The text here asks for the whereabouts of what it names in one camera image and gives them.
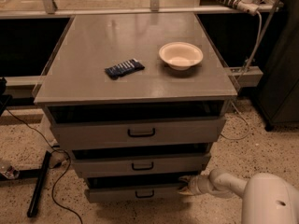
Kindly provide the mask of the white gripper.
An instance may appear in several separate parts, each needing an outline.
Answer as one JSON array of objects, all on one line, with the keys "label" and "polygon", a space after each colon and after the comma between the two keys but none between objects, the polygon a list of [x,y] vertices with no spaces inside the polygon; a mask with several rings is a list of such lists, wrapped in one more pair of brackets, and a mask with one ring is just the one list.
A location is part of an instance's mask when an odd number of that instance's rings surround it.
[{"label": "white gripper", "polygon": [[181,195],[202,195],[211,191],[211,183],[207,175],[185,175],[178,180],[189,183],[188,187],[178,189],[178,193]]}]

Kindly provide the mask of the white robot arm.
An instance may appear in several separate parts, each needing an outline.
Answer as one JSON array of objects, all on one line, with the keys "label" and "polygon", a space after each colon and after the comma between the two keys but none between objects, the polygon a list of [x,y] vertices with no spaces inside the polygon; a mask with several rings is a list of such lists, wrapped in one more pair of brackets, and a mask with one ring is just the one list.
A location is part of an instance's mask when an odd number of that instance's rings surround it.
[{"label": "white robot arm", "polygon": [[241,198],[241,224],[299,224],[299,190],[277,175],[259,173],[246,181],[217,168],[179,180],[185,183],[182,195]]}]

